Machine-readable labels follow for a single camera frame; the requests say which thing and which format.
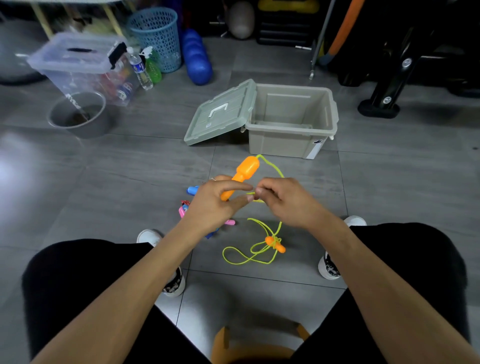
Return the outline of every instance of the screw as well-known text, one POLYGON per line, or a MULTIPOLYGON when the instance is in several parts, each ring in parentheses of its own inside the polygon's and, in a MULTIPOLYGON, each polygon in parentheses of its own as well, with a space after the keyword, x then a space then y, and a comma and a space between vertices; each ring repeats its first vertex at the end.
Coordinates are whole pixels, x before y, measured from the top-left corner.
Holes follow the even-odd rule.
POLYGON ((403 68, 408 68, 412 64, 412 58, 405 58, 402 62, 403 68))

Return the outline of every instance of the clear plastic storage box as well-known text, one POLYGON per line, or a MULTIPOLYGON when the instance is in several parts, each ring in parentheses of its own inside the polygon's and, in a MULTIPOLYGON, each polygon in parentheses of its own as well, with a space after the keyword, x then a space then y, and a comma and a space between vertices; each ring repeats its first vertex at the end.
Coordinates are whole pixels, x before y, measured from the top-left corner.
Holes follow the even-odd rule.
POLYGON ((97 91, 107 103, 126 106, 139 82, 125 42, 121 36, 57 33, 27 61, 66 95, 97 91))
POLYGON ((199 106, 188 145, 234 129, 249 131, 250 153, 314 159, 337 131, 338 111, 324 87, 242 82, 199 106))

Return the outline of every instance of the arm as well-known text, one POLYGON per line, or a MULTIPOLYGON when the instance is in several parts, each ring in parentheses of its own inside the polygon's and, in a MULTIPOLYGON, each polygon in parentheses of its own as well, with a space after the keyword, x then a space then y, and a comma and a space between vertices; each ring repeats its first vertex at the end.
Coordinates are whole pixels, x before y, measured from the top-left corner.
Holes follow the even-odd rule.
POLYGON ((420 294, 296 180, 265 178, 255 192, 283 222, 307 229, 322 243, 388 363, 480 363, 470 344, 420 294))
POLYGON ((137 264, 130 268, 33 359, 32 364, 121 364, 172 273, 200 239, 231 218, 251 200, 243 195, 224 202, 224 191, 250 191, 236 181, 202 185, 185 217, 137 264))

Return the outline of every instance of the jump rope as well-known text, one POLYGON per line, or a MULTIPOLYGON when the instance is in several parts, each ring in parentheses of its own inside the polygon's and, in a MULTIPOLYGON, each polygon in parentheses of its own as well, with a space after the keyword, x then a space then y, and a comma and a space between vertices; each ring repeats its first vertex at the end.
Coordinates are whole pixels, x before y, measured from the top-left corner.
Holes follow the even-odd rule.
MULTIPOLYGON (((260 158, 263 159, 263 161, 266 164, 273 167, 278 172, 278 174, 280 175, 281 178, 285 178, 283 173, 281 172, 281 170, 275 164, 268 161, 264 156, 259 154, 255 157, 253 157, 253 156, 247 157, 238 166, 237 174, 232 179, 235 180, 235 181, 243 182, 244 180, 247 180, 247 179, 251 178, 253 176, 253 174, 257 171, 258 167, 260 166, 260 161, 259 161, 260 158)), ((232 196, 233 193, 234 193, 234 191, 223 192, 222 200, 227 201, 228 198, 230 196, 232 196)), ((254 202, 264 203, 264 201, 262 201, 262 200, 254 200, 254 202)), ((234 246, 227 246, 222 251, 223 259, 225 259, 225 261, 227 263, 230 263, 230 264, 233 264, 233 265, 236 265, 236 266, 248 263, 250 261, 261 263, 261 264, 272 263, 278 252, 280 252, 280 253, 285 252, 285 247, 281 244, 282 238, 279 238, 277 236, 278 233, 280 232, 280 228, 282 227, 282 222, 280 221, 278 223, 277 230, 275 232, 273 232, 272 229, 270 229, 267 224, 265 224, 264 222, 262 222, 260 220, 257 220, 255 218, 248 218, 247 220, 251 220, 251 221, 254 221, 257 224, 259 224, 265 230, 265 233, 266 233, 267 236, 265 237, 265 239, 262 242, 259 242, 257 244, 252 245, 252 247, 250 248, 250 253, 253 254, 253 255, 251 257, 247 257, 244 253, 242 253, 238 248, 236 248, 234 246), (265 244, 265 246, 263 248, 261 248, 260 250, 254 250, 257 246, 262 245, 262 244, 265 244), (262 260, 255 259, 257 255, 265 253, 270 248, 273 248, 275 250, 275 253, 273 254, 273 257, 272 257, 272 259, 270 259, 269 262, 264 262, 262 260), (227 249, 233 249, 233 250, 237 251, 241 256, 243 256, 245 258, 245 260, 243 262, 240 262, 240 263, 230 262, 227 258, 225 258, 225 251, 227 249)))

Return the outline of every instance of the hand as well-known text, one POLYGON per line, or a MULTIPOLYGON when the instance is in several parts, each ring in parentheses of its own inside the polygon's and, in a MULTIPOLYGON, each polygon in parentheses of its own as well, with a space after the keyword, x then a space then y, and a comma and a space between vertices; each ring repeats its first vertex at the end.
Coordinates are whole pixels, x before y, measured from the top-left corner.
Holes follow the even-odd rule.
POLYGON ((297 228, 315 226, 326 211, 294 178, 263 178, 255 188, 259 198, 280 220, 297 228))
POLYGON ((253 201, 252 194, 244 194, 232 200, 222 201, 220 196, 224 191, 253 190, 252 185, 231 179, 231 176, 220 175, 215 177, 215 181, 210 180, 201 185, 182 221, 191 224, 202 235, 206 235, 222 226, 238 210, 253 201))

